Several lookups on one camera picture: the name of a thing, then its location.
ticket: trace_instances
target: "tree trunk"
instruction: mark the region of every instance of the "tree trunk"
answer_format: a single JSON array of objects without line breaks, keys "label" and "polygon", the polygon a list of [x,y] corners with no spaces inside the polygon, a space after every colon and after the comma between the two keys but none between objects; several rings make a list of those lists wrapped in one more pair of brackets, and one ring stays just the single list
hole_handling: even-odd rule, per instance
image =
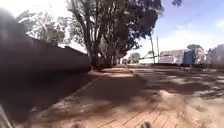
[{"label": "tree trunk", "polygon": [[106,57],[105,63],[104,63],[105,68],[111,68],[112,67],[112,56],[108,55]]}]

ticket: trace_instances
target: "wall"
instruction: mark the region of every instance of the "wall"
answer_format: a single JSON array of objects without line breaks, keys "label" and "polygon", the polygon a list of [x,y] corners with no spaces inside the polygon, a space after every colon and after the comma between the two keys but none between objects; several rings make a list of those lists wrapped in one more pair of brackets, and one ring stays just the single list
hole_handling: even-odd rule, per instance
[{"label": "wall", "polygon": [[23,34],[0,36],[1,75],[47,71],[89,71],[86,54],[72,48],[60,48]]}]

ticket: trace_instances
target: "road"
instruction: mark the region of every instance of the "road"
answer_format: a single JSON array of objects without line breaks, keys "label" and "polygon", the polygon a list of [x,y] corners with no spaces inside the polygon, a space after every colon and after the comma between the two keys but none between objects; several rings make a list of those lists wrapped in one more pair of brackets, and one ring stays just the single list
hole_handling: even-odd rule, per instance
[{"label": "road", "polygon": [[19,107],[8,110],[24,112],[23,120],[12,118],[17,127],[136,128],[149,121],[156,128],[218,128],[224,126],[223,79],[219,72],[113,68],[10,94]]}]

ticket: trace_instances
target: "sky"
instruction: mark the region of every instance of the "sky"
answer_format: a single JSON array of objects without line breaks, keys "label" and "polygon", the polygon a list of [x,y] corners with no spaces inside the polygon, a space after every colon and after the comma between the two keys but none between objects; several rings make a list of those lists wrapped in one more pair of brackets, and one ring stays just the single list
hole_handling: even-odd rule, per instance
[{"label": "sky", "polygon": [[[223,44],[224,36],[224,1],[223,0],[184,0],[180,7],[172,5],[172,0],[162,0],[164,13],[154,29],[153,43],[157,53],[156,37],[159,50],[186,49],[188,44],[200,44],[205,50]],[[70,16],[65,0],[0,0],[0,7],[9,10],[14,16],[30,9],[46,10],[52,16]],[[138,52],[143,57],[151,50],[149,39],[138,40],[142,47]],[[77,44],[72,47],[84,50]]]}]

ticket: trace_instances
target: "paving brick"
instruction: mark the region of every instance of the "paving brick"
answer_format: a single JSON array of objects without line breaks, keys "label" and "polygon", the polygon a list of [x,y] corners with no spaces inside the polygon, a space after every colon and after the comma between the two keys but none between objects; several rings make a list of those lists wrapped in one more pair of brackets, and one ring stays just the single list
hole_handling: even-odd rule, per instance
[{"label": "paving brick", "polygon": [[142,111],[140,112],[138,115],[136,115],[136,117],[134,117],[133,119],[129,120],[125,126],[128,127],[128,128],[135,128],[137,126],[139,126],[139,124],[141,124],[142,122],[145,121],[145,118],[147,118],[148,116],[148,113],[150,111],[153,111],[153,109],[157,107],[157,104],[154,104],[152,108],[150,108],[149,110],[147,111]]},{"label": "paving brick", "polygon": [[118,121],[114,121],[111,124],[109,124],[112,128],[127,128],[124,125],[122,125],[120,122]]}]

